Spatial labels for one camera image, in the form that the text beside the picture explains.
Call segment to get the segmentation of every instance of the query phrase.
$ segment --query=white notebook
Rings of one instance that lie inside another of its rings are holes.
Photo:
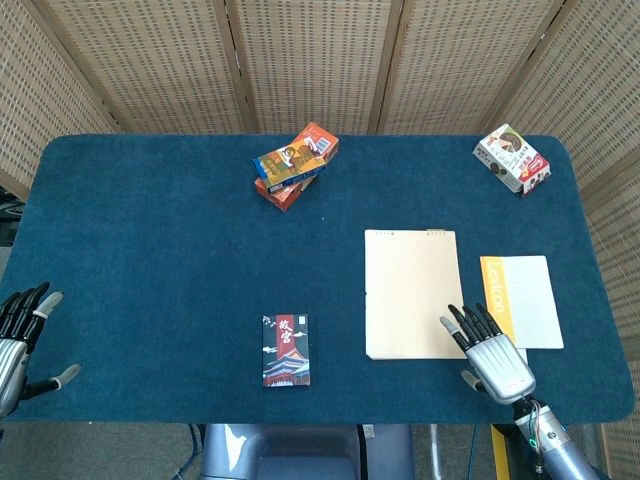
[[[366,353],[374,360],[464,358],[440,323],[462,307],[456,235],[365,230]]]

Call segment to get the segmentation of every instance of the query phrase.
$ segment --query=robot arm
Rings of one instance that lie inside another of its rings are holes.
[[[0,419],[11,414],[20,400],[59,390],[80,370],[71,365],[58,376],[27,384],[31,353],[49,314],[62,300],[62,293],[54,292],[38,305],[48,289],[49,283],[43,283],[16,292],[0,307]]]
[[[544,469],[553,480],[598,480],[549,406],[533,397],[535,377],[509,337],[484,306],[477,308],[480,316],[468,307],[462,307],[462,314],[449,305],[459,326],[440,318],[478,376],[465,370],[464,380],[474,390],[513,407],[514,422],[536,452],[537,473]]]

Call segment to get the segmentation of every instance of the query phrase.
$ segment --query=yellow notebook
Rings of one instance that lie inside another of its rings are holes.
[[[456,235],[365,230],[366,353],[374,360],[464,358],[440,324],[462,307]]]

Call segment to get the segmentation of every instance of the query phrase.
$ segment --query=blue tabletop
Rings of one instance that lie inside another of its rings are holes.
[[[343,136],[282,213],[251,159],[289,136],[80,135],[45,150],[1,294],[65,292],[30,366],[83,366],[13,419],[251,423],[509,422],[464,361],[365,355],[364,230],[454,230],[466,302],[481,255],[547,257],[564,350],[530,351],[561,421],[620,419],[633,390],[569,155],[529,197],[471,154],[477,136]],[[311,386],[262,387],[262,316],[309,315]]]

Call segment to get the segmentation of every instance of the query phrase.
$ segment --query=floor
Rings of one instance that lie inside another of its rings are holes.
[[[0,277],[10,251],[0,247]],[[189,429],[182,424],[0,422],[0,430],[0,480],[172,479],[192,449]],[[473,425],[438,427],[437,477],[429,427],[415,426],[416,479],[467,478],[473,430]],[[570,433],[593,464],[604,464],[596,427],[574,426]],[[197,479],[199,466],[200,457],[182,478]],[[471,472],[471,478],[496,478],[488,425],[477,427]],[[528,476],[521,472],[514,478]]]

